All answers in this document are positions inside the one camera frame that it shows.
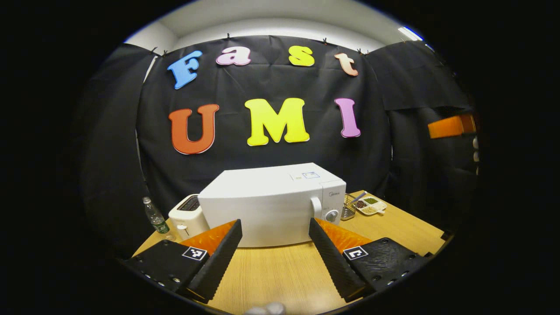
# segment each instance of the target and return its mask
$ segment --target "white microwave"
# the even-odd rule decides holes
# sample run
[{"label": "white microwave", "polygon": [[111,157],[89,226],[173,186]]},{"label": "white microwave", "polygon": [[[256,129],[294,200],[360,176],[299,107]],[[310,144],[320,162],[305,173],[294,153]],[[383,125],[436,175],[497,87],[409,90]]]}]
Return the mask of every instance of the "white microwave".
[{"label": "white microwave", "polygon": [[338,225],[345,192],[345,181],[314,163],[225,170],[197,196],[198,211],[210,229],[241,219],[239,247],[288,245],[311,240],[312,217]]}]

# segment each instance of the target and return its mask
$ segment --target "ceiling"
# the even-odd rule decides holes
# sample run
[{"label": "ceiling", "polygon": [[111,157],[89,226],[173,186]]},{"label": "ceiling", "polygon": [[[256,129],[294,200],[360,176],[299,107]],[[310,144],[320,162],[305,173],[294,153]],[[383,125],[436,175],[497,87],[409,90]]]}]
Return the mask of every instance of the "ceiling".
[{"label": "ceiling", "polygon": [[331,24],[384,44],[406,39],[402,24],[352,0],[198,0],[159,20],[178,38],[207,27],[254,18],[295,18]]}]

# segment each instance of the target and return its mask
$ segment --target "wooden table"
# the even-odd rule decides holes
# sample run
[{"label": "wooden table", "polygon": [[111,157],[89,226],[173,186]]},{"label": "wooden table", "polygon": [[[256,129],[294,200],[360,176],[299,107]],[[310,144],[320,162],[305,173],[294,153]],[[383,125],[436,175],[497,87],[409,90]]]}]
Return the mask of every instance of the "wooden table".
[{"label": "wooden table", "polygon": [[[358,196],[363,191],[351,193]],[[435,254],[445,242],[443,231],[385,202],[385,213],[365,216],[359,211],[340,226],[377,240],[388,237],[413,252]],[[168,220],[179,240],[179,235]],[[154,232],[134,256],[162,240]],[[318,314],[348,305],[329,276],[313,242],[295,245],[238,248],[208,305],[232,314],[243,314],[255,306],[281,302],[287,314]]]}]

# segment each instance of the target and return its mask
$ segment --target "black backdrop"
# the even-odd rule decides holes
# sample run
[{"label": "black backdrop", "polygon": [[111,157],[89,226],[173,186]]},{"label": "black backdrop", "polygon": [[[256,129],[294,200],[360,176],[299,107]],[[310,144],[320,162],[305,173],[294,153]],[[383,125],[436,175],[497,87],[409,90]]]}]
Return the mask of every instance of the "black backdrop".
[{"label": "black backdrop", "polygon": [[[288,49],[293,45],[309,47],[315,64],[290,64]],[[216,58],[221,51],[235,46],[250,48],[251,62],[246,66],[218,65]],[[195,50],[203,52],[198,58],[198,76],[175,90],[175,79],[167,68]],[[338,53],[354,60],[358,76],[342,70],[334,58]],[[249,146],[251,115],[245,102],[265,99],[278,113],[286,98],[304,100],[302,111],[310,139],[296,143],[270,139],[266,145]],[[354,100],[359,137],[340,135],[343,124],[334,102],[337,98]],[[202,135],[197,109],[205,104],[220,106],[215,113],[212,147],[201,154],[178,153],[171,143],[167,116],[178,109],[191,109],[188,134],[197,140]],[[345,180],[347,191],[365,189],[378,196],[383,195],[389,171],[389,125],[369,63],[355,51],[309,39],[232,38],[178,49],[158,58],[142,89],[137,128],[148,187],[163,209],[170,210],[185,196],[199,193],[226,169],[313,162]]]},{"label": "black backdrop", "polygon": [[393,158],[385,199],[448,232],[467,215],[476,187],[474,136],[430,139],[428,124],[473,110],[455,75],[423,41],[366,56],[379,85]]},{"label": "black backdrop", "polygon": [[[291,65],[293,45],[311,48],[315,64]],[[216,64],[224,48],[235,46],[251,49],[249,65]],[[175,89],[169,65],[195,50],[203,52],[197,78]],[[354,60],[358,76],[341,69],[334,58],[338,53]],[[142,196],[151,196],[167,217],[180,200],[226,169],[314,162],[343,178],[347,191],[365,189],[450,233],[470,206],[472,137],[430,140],[427,125],[472,106],[450,70],[422,42],[363,55],[285,36],[210,41],[156,58],[143,83],[154,56],[121,45],[90,80],[74,120],[85,130],[78,139],[85,143],[80,187],[88,220],[122,257],[151,232]],[[251,115],[245,102],[265,99],[279,112],[286,98],[304,100],[310,139],[249,146]],[[336,98],[354,100],[359,137],[340,135]],[[206,104],[220,106],[213,145],[201,154],[177,152],[169,114],[191,109],[188,135],[197,140],[202,119],[196,112]]]}]

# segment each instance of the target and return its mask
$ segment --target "ceiling light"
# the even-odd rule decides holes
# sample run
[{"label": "ceiling light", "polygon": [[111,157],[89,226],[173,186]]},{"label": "ceiling light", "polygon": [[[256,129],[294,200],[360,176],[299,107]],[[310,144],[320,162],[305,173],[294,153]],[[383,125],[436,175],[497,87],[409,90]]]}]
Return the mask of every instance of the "ceiling light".
[{"label": "ceiling light", "polygon": [[406,27],[400,27],[398,30],[412,40],[423,40],[420,36],[416,35],[413,31]]}]

